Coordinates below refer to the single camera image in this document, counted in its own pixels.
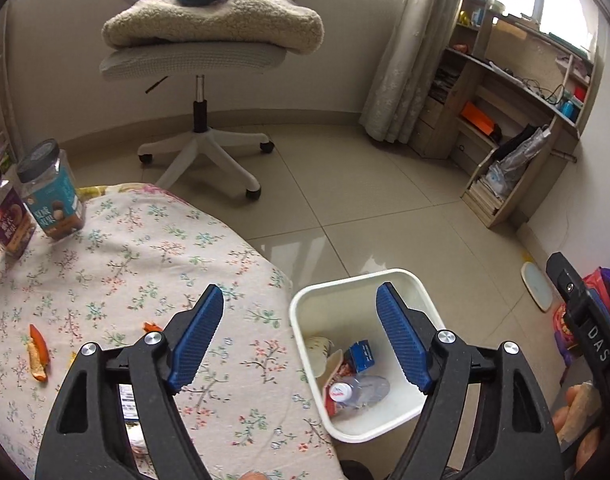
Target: trash bin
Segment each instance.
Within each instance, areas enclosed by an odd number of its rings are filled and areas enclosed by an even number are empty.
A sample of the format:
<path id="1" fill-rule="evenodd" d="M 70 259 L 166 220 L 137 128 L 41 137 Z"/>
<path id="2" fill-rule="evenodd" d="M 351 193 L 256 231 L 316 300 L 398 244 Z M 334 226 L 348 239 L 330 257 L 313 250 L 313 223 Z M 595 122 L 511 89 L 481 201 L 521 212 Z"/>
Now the trash bin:
<path id="1" fill-rule="evenodd" d="M 424 405 L 425 396 L 405 378 L 376 313 L 376 290 L 384 282 L 391 282 L 405 304 L 427 314 L 438 330 L 445 328 L 421 281 L 404 269 L 307 286 L 291 300 L 290 322 L 314 402 L 325 429 L 342 442 L 371 440 L 420 415 Z M 304 340 L 311 336 L 332 341 L 332 352 L 367 339 L 375 364 L 365 374 L 389 381 L 387 397 L 369 408 L 342 410 L 330 418 L 307 357 Z"/>

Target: blue box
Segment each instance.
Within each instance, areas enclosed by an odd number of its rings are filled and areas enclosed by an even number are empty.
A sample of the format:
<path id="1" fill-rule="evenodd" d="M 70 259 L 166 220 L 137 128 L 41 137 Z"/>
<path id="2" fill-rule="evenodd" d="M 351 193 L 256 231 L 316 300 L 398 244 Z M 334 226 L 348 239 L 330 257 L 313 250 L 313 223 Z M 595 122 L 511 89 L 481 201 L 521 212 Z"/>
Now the blue box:
<path id="1" fill-rule="evenodd" d="M 366 339 L 350 346 L 345 352 L 344 358 L 357 374 L 374 365 L 370 343 Z"/>

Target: folded blanket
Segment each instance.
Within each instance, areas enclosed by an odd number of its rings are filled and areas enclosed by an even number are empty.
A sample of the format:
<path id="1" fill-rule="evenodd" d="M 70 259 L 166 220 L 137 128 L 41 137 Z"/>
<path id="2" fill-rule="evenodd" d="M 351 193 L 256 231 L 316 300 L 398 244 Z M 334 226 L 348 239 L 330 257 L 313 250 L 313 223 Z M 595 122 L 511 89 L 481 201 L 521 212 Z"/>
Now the folded blanket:
<path id="1" fill-rule="evenodd" d="M 219 0 L 206 7 L 139 0 L 102 27 L 105 43 L 116 49 L 161 40 L 253 41 L 311 54 L 323 35 L 320 16 L 290 0 Z"/>

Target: orange box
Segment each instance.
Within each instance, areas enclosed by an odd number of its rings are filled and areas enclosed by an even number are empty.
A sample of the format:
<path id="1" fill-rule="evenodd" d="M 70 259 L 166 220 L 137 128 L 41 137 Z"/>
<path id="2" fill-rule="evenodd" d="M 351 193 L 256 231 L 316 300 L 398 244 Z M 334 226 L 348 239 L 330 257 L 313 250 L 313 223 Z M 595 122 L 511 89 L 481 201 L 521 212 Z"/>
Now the orange box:
<path id="1" fill-rule="evenodd" d="M 460 114 L 485 135 L 489 135 L 493 132 L 494 122 L 481 110 L 479 110 L 472 102 L 467 101 L 463 111 L 461 111 Z"/>

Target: floral tablecloth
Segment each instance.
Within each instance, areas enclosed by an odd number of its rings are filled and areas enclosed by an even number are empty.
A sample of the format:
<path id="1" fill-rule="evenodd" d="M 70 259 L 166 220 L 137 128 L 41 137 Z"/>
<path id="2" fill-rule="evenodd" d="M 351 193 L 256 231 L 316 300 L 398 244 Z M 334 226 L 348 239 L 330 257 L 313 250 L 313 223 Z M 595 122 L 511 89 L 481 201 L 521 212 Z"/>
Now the floral tablecloth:
<path id="1" fill-rule="evenodd" d="M 0 251 L 0 443 L 10 457 L 34 476 L 51 405 L 82 344 L 132 344 L 144 322 L 164 327 L 215 283 L 223 320 L 194 382 L 175 397 L 214 480 L 248 470 L 341 479 L 288 325 L 289 280 L 222 222 L 165 191 L 108 191 L 88 200 L 79 233 L 53 242 L 37 229 L 16 262 Z M 50 349 L 47 383 L 28 370 L 30 323 Z M 139 467 L 154 476 L 146 460 Z"/>

